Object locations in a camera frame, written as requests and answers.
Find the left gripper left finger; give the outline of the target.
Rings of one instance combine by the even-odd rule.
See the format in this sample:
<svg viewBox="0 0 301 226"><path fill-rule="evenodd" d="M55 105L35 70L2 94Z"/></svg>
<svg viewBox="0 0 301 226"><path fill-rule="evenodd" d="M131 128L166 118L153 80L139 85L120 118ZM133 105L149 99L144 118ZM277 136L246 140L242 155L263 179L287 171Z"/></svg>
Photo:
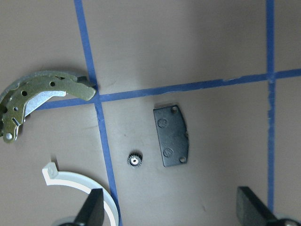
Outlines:
<svg viewBox="0 0 301 226"><path fill-rule="evenodd" d="M77 214L75 226L102 226L104 221L103 190L92 189Z"/></svg>

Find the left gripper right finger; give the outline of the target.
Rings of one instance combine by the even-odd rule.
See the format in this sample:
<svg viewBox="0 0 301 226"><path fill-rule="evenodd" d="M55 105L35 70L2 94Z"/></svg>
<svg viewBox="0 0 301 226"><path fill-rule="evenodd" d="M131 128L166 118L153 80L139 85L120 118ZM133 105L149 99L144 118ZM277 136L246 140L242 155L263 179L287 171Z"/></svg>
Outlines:
<svg viewBox="0 0 301 226"><path fill-rule="evenodd" d="M242 226L279 226L278 219L247 186L239 186L236 215Z"/></svg>

